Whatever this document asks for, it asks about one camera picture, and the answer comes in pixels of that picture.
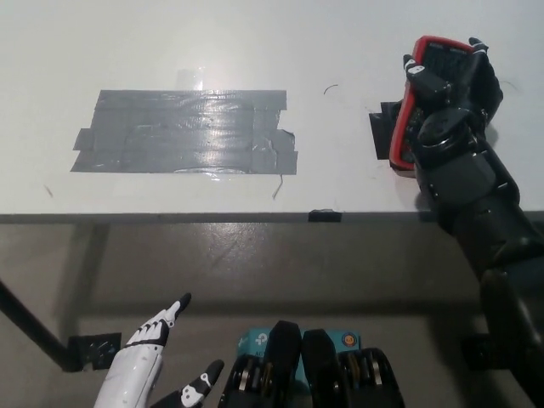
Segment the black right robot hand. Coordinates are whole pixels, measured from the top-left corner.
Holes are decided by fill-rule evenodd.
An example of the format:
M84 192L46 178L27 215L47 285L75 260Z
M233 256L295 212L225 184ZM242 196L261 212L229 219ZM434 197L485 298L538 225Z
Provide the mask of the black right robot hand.
M406 79L423 111L422 126L409 143L416 180L446 231L486 197L520 201L519 187L485 136L503 101L489 48L477 37L468 44L471 50L454 81L404 57Z

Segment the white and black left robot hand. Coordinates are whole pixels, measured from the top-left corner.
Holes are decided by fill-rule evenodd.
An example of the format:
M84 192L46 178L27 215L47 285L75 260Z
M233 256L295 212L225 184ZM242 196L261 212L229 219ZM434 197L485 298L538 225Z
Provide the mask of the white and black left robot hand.
M149 407L150 396L162 370L162 354L170 331L190 304L187 292L142 324L116 353L94 405L96 407ZM194 380L159 399L154 407L201 407L224 368L214 360Z

